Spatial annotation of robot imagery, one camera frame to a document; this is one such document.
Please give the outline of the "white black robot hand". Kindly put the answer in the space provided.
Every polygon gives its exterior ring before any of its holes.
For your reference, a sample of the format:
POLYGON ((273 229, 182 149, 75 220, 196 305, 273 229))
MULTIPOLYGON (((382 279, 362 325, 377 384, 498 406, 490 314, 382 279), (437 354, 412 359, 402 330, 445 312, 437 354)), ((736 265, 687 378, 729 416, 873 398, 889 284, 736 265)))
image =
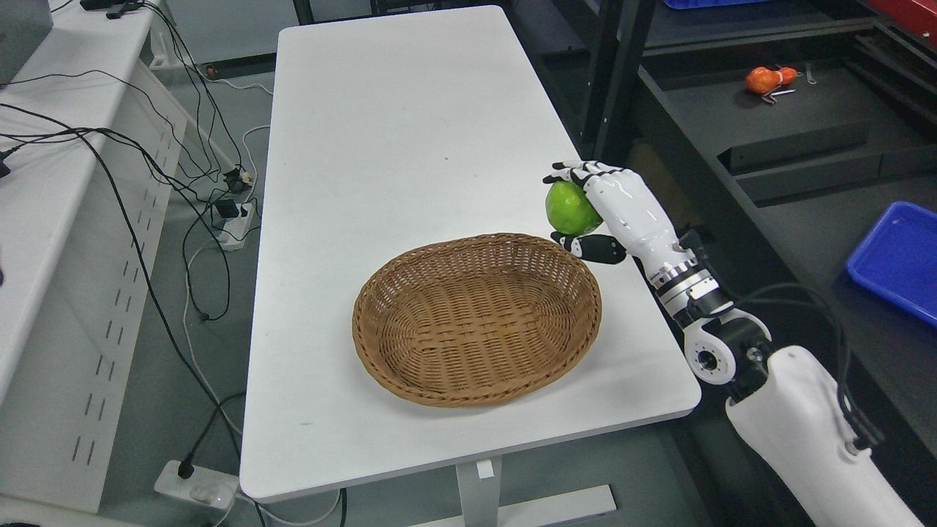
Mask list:
POLYGON ((692 250, 680 246, 669 216, 635 171, 595 160, 557 162, 542 183, 559 181, 582 189, 611 236, 641 261, 650 283, 663 284, 701 263, 692 250))

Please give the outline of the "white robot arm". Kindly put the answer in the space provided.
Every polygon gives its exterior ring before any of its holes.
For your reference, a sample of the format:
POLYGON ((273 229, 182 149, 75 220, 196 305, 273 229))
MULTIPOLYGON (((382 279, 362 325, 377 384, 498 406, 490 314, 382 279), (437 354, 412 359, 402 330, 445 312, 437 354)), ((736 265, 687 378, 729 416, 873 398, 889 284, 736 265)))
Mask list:
POLYGON ((701 381, 726 386, 736 433, 766 461, 817 526, 919 526, 871 458, 884 437, 847 390, 851 364, 840 330, 835 374, 809 350, 776 347, 763 321, 727 296, 674 240, 633 250, 666 313, 683 332, 701 381))

